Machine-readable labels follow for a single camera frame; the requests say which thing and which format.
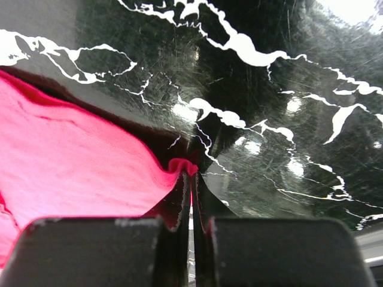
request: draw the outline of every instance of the black marble surface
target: black marble surface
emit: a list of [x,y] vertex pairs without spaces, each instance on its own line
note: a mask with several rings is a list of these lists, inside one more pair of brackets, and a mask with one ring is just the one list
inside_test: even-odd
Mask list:
[[383,218],[381,0],[2,0],[0,65],[168,131],[239,216]]

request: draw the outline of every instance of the red cloth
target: red cloth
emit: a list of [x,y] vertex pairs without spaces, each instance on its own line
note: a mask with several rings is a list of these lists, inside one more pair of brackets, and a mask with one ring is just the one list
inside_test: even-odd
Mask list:
[[140,216],[181,169],[197,171],[179,158],[162,170],[139,139],[0,71],[0,268],[32,220]]

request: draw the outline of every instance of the cloth fold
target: cloth fold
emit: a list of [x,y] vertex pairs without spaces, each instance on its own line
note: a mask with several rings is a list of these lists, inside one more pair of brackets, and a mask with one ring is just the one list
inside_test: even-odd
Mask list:
[[17,235],[46,216],[141,216],[174,187],[136,137],[0,71],[0,268]]

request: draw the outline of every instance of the red towel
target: red towel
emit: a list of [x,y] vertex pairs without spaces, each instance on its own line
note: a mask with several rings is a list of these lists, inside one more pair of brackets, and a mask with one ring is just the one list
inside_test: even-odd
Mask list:
[[43,216],[140,216],[174,187],[123,129],[0,71],[0,268],[20,230]]

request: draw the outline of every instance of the pink fabric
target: pink fabric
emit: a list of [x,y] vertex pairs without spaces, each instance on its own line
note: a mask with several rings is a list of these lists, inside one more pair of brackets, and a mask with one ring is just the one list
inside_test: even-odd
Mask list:
[[140,216],[181,169],[197,171],[179,158],[162,170],[139,139],[0,71],[0,267],[32,220]]

